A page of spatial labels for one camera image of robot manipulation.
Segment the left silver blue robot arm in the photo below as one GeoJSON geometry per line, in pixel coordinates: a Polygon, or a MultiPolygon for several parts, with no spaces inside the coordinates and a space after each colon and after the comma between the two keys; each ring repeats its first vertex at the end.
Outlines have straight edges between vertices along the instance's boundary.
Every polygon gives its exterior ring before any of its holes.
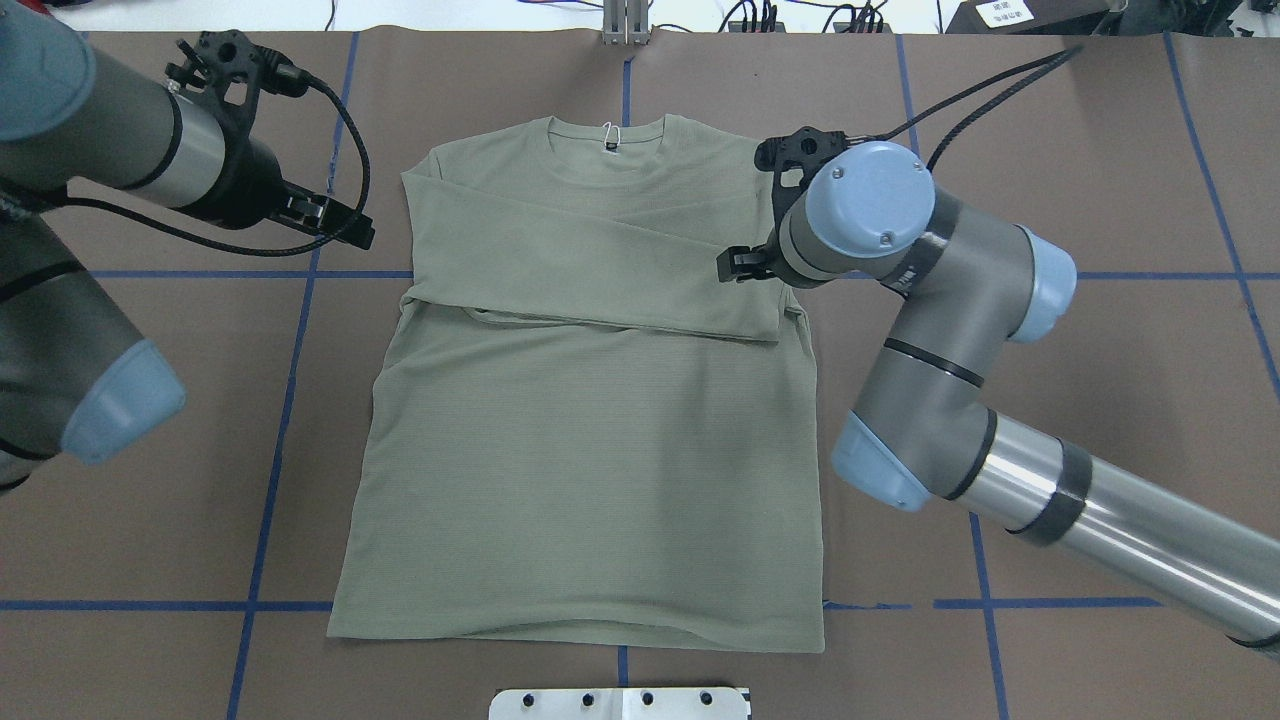
{"type": "Polygon", "coordinates": [[[3,4],[3,492],[55,459],[114,459],[186,405],[157,343],[83,252],[90,213],[242,258],[366,250],[372,168],[342,94],[239,29],[178,42],[146,76],[46,12],[3,4]],[[285,177],[257,136],[266,96],[323,96],[357,152],[343,202],[285,177]]]}

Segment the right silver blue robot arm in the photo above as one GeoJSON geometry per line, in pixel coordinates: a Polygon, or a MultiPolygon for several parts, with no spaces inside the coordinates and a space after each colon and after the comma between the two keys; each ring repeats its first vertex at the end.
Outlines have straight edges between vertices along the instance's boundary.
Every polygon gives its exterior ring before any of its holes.
{"type": "Polygon", "coordinates": [[[841,479],[904,511],[957,503],[1277,659],[1275,538],[982,402],[1005,347],[1044,338],[1070,307],[1065,250],[878,136],[803,127],[762,141],[754,164],[773,178],[773,225],[721,254],[721,281],[812,290],[860,272],[902,301],[832,448],[841,479]]]}

